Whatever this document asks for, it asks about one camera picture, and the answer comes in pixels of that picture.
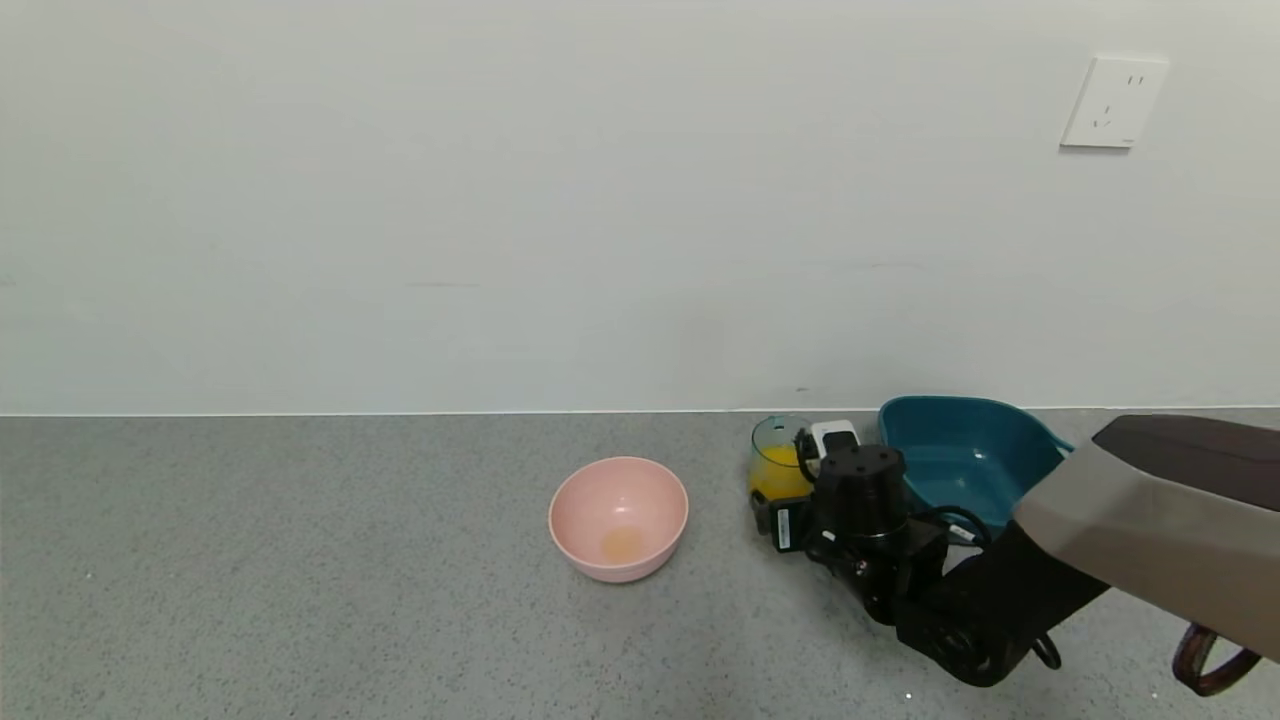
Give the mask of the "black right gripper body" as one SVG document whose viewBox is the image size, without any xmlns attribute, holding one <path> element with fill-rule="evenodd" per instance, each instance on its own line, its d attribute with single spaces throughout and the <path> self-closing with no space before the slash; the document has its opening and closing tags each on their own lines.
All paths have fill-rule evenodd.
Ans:
<svg viewBox="0 0 1280 720">
<path fill-rule="evenodd" d="M 814 527 L 812 496 L 769 501 L 771 543 L 778 553 L 803 552 Z"/>
</svg>

